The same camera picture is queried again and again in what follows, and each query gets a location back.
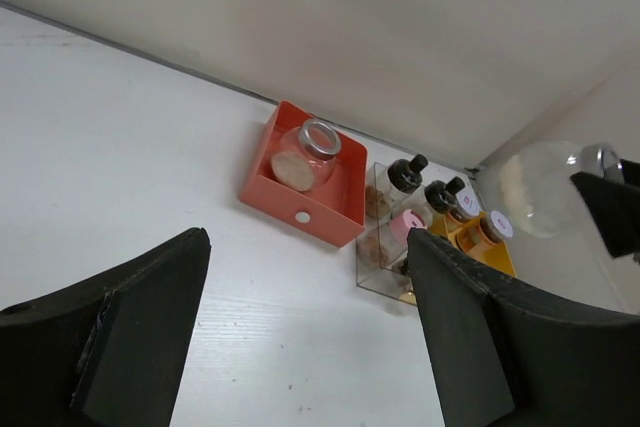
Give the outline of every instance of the white table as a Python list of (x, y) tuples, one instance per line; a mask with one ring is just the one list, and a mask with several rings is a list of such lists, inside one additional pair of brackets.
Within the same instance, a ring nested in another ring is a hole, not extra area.
[[(237, 200), (273, 110), (0, 9), (0, 308), (202, 226), (172, 426), (443, 425), (417, 310), (355, 286), (353, 244)], [(407, 157), (355, 137), (371, 161)]]

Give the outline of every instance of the spice jar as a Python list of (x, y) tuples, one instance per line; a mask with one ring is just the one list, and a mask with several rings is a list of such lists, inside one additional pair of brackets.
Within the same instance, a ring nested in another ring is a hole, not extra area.
[(422, 170), (429, 165), (423, 155), (411, 161), (396, 160), (365, 188), (365, 212), (373, 219), (382, 219), (422, 185)]
[(462, 191), (456, 196), (456, 205), (445, 216), (447, 230), (453, 232), (480, 215), (478, 201), (468, 192)]
[(309, 119), (284, 134), (271, 156), (276, 180), (298, 192), (319, 187), (329, 180), (342, 144), (326, 122)]
[(479, 255), (511, 237), (511, 223), (502, 213), (494, 210), (477, 224), (458, 232), (456, 243), (461, 251), (477, 259)]
[(456, 206), (456, 194), (462, 189), (464, 181), (460, 177), (454, 177), (446, 184), (436, 180), (409, 197), (399, 206), (398, 211), (412, 209), (429, 227)]
[(412, 210), (405, 210), (390, 222), (371, 229), (356, 242), (360, 260), (369, 267), (383, 269), (407, 250), (412, 228), (424, 228), (424, 222)]

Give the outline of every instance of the white lid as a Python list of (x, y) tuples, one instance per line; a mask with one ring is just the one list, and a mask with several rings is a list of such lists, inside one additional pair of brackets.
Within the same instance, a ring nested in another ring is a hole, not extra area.
[(480, 206), (478, 205), (476, 196), (470, 193), (468, 189), (458, 192), (456, 198), (458, 199), (458, 210), (463, 215), (469, 219), (480, 215)]
[(513, 227), (511, 226), (511, 222), (509, 222), (509, 219), (507, 219), (502, 212), (493, 210), (489, 214), (489, 218), (491, 219), (493, 227), (503, 239), (510, 239), (513, 237)]

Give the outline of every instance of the yellow tray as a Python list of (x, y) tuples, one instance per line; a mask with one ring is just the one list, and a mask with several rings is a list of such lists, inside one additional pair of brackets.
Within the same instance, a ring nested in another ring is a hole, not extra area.
[[(470, 225), (477, 224), (486, 215), (486, 212), (482, 212), (479, 217), (470, 222)], [(454, 247), (458, 247), (455, 238), (458, 230), (449, 232), (447, 223), (444, 221), (444, 218), (438, 219), (431, 227), (429, 227), (429, 232), (448, 238)], [(511, 261), (511, 256), (509, 255), (509, 249), (504, 242), (496, 245), (493, 249), (479, 255), (476, 260), (479, 260), (480, 262), (487, 264), (489, 267), (493, 267), (500, 272), (509, 274), (512, 277), (517, 277), (516, 269), (513, 267), (513, 262)]]

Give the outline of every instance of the red tray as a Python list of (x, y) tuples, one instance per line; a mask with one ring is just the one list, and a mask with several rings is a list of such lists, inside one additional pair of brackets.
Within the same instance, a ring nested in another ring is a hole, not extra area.
[[(342, 150), (336, 158), (335, 171), (327, 183), (310, 192), (296, 192), (278, 183), (271, 172), (269, 161), (280, 137), (310, 118), (313, 116), (290, 102), (280, 103), (265, 127), (240, 200), (343, 247), (364, 231), (365, 146), (338, 132)], [(296, 220), (299, 213), (308, 214), (307, 223)]]

